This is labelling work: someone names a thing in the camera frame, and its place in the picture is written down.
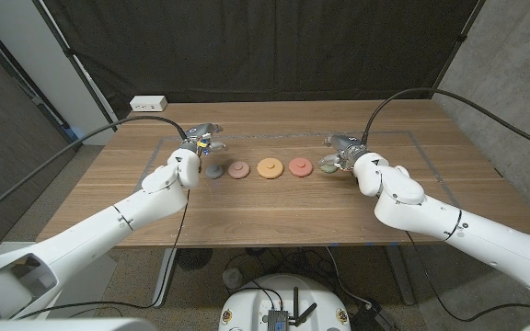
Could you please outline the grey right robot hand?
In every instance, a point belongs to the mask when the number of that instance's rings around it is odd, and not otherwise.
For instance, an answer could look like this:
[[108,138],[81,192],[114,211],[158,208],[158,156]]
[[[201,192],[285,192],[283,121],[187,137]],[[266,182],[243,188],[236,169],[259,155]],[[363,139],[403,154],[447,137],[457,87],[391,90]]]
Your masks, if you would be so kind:
[[332,154],[318,161],[320,167],[335,167],[341,170],[352,170],[355,162],[368,153],[361,140],[346,135],[330,135],[324,139],[327,147],[334,149]]

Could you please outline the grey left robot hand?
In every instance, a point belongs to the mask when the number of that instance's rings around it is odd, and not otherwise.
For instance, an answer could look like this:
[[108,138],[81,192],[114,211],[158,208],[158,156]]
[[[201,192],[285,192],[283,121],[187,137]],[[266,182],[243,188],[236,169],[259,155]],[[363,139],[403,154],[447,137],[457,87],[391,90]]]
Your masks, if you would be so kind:
[[228,147],[225,143],[212,140],[213,135],[222,130],[222,126],[213,123],[203,123],[192,127],[185,131],[186,138],[182,141],[180,148],[192,151],[198,156],[226,151]]

